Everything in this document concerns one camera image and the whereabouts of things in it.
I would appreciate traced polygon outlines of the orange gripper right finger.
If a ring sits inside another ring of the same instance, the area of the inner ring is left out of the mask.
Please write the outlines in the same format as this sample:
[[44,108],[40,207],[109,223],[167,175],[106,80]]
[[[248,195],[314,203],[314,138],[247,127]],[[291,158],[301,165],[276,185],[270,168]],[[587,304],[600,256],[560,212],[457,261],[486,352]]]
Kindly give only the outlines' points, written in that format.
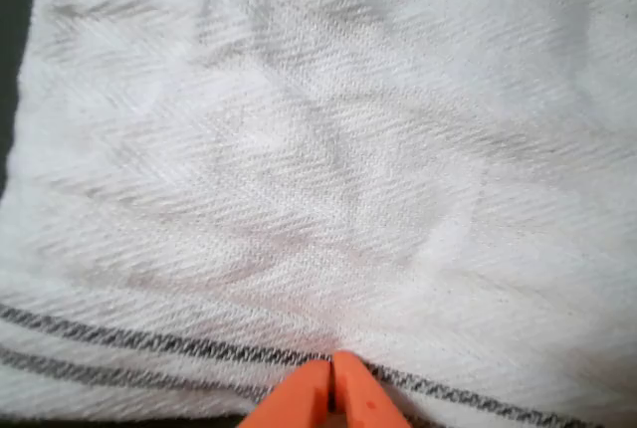
[[332,356],[333,398],[349,428],[409,428],[410,424],[379,382],[353,353]]

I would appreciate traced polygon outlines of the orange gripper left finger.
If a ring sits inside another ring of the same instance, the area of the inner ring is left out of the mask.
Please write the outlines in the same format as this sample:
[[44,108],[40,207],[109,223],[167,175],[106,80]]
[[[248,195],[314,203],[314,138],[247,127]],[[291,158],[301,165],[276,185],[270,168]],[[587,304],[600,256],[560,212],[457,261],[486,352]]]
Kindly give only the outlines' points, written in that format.
[[238,427],[318,427],[327,418],[330,374],[328,361],[303,364],[278,384]]

